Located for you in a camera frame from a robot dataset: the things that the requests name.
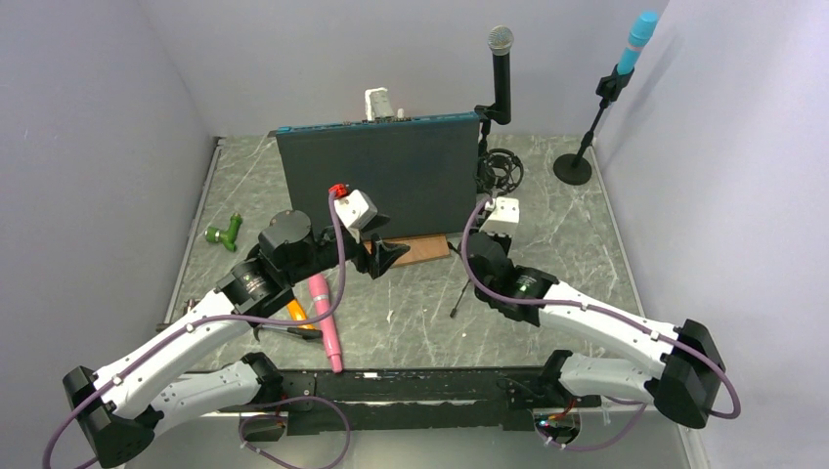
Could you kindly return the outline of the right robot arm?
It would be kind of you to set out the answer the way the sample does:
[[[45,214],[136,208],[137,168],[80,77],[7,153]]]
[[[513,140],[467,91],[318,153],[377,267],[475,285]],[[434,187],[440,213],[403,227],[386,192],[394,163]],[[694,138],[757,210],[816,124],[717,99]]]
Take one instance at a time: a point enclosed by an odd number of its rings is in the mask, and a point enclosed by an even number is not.
[[[713,408],[720,387],[731,391],[709,329],[647,320],[602,303],[552,274],[514,264],[484,233],[466,234],[459,252],[476,297],[506,318],[580,334],[615,353],[613,359],[555,351],[539,379],[550,405],[603,395],[654,405],[674,423],[704,428],[710,417],[734,418]]]

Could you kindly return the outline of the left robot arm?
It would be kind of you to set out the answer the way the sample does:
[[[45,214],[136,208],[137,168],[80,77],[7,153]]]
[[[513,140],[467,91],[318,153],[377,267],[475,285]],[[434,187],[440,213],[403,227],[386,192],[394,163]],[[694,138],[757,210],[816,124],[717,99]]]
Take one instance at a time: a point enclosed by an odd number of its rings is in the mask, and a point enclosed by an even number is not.
[[[381,277],[408,251],[373,234],[364,246],[334,219],[315,234],[309,217],[286,210],[187,314],[126,357],[97,370],[79,366],[63,379],[76,421],[95,462],[113,468],[131,460],[163,432],[208,412],[251,406],[266,410],[284,396],[284,377],[262,352],[211,373],[189,373],[219,346],[260,324],[283,329],[273,315],[293,300],[296,283],[354,263]]]

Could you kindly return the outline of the black round base mic stand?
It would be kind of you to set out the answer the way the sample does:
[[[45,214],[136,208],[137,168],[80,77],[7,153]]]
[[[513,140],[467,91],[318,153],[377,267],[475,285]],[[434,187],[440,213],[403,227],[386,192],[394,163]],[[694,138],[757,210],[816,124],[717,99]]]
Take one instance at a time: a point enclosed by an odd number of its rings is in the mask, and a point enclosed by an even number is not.
[[[480,138],[478,142],[478,157],[485,151],[488,150],[488,136],[491,132],[492,120],[488,116],[488,108],[483,105],[478,105],[474,108],[476,114],[479,117],[481,128],[480,128]]]

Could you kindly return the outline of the black handheld microphone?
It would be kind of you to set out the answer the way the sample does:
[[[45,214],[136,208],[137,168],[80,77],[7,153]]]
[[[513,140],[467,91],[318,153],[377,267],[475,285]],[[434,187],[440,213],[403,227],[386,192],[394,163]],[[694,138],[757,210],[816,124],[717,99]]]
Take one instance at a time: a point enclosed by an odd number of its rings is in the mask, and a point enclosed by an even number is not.
[[[495,26],[488,35],[487,44],[492,53],[494,103],[490,106],[491,119],[500,125],[511,122],[510,50],[514,42],[512,31],[505,25]]]

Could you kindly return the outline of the black tripod shock mount stand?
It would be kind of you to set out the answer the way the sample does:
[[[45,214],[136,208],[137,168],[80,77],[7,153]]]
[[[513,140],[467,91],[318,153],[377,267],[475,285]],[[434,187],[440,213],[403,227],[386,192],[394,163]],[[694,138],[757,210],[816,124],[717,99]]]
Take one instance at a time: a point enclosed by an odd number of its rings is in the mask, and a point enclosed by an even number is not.
[[[514,192],[524,178],[521,159],[509,149],[488,149],[478,157],[477,191],[492,198]]]

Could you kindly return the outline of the pink microphone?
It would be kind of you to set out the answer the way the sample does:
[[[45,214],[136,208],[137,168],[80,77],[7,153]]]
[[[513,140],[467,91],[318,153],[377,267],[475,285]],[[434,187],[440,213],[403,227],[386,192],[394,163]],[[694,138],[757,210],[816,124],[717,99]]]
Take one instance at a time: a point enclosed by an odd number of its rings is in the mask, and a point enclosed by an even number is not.
[[[312,297],[315,312],[320,317],[330,308],[327,280],[322,274],[310,277],[308,279],[308,290]],[[323,343],[330,368],[334,373],[341,373],[344,368],[343,358],[333,315],[318,321],[317,325],[323,334]]]

